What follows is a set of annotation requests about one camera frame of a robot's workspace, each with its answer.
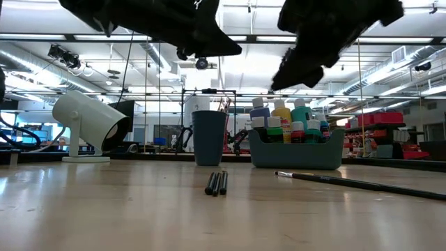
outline blue cup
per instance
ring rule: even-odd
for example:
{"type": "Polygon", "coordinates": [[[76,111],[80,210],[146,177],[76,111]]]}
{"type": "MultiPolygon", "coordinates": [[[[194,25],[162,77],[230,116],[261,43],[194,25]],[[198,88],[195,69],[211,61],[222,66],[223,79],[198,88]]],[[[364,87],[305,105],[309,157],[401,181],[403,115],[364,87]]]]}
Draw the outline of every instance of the blue cup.
{"type": "Polygon", "coordinates": [[[216,111],[195,111],[192,113],[194,154],[198,166],[218,166],[220,164],[226,116],[226,113],[216,111]]]}

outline table surface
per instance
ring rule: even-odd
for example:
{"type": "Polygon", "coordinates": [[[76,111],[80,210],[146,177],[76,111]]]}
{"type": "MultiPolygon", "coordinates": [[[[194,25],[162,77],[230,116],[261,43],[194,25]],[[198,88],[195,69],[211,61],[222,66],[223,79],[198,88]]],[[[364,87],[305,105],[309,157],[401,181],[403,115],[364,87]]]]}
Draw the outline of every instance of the table surface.
{"type": "MultiPolygon", "coordinates": [[[[0,169],[0,250],[442,250],[446,203],[222,163],[112,160],[0,169]],[[229,172],[227,196],[203,189],[229,172]]],[[[312,172],[446,193],[446,174],[312,172]]]]}

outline red paint bottle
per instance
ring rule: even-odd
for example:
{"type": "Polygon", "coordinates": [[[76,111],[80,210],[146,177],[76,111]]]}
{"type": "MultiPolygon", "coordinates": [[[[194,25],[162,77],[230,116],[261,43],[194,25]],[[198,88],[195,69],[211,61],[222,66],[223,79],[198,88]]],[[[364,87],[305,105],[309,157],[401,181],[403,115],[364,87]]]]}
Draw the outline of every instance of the red paint bottle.
{"type": "Polygon", "coordinates": [[[296,121],[291,124],[291,127],[293,129],[293,132],[291,133],[291,143],[305,143],[304,123],[302,121],[296,121]]]}

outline pen holder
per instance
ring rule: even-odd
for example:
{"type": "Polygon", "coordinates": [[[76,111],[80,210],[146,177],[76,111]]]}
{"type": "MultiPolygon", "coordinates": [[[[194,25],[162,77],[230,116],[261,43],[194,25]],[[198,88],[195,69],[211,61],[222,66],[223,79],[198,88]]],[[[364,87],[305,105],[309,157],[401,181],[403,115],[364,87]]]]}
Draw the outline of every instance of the pen holder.
{"type": "Polygon", "coordinates": [[[226,113],[196,111],[192,113],[194,155],[198,166],[218,166],[222,160],[226,113]]]}
{"type": "Polygon", "coordinates": [[[324,144],[267,144],[250,130],[251,162],[262,168],[336,170],[341,166],[344,134],[345,130],[336,129],[324,144]]]}

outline lamp base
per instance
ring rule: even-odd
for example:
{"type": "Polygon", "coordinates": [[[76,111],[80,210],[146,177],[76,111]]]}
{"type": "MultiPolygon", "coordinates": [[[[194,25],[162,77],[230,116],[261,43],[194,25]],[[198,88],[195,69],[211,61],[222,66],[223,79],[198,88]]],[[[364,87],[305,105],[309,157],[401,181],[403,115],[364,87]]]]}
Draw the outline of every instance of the lamp base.
{"type": "Polygon", "coordinates": [[[110,157],[102,156],[78,156],[78,157],[63,157],[62,162],[77,162],[77,163],[98,163],[110,162],[110,157]]]}

